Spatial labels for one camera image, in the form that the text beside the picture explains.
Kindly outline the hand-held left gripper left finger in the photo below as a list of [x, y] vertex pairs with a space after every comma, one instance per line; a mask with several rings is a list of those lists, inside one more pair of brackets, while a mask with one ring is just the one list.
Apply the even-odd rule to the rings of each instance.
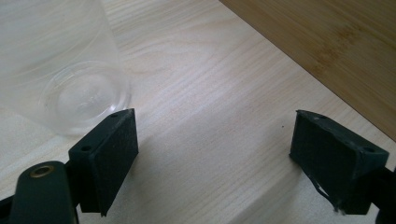
[[107, 116], [69, 151], [67, 174], [73, 203], [105, 216], [138, 155], [132, 108]]

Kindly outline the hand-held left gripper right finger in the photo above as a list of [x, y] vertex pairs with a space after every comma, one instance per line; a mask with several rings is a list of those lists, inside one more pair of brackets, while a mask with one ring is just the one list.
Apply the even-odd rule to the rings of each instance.
[[298, 110], [290, 157], [336, 211], [389, 213], [389, 153], [336, 121]]

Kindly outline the clear plastic cup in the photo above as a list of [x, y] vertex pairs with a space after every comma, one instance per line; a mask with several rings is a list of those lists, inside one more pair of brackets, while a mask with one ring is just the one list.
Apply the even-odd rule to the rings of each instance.
[[130, 99], [102, 0], [0, 0], [0, 105], [80, 134]]

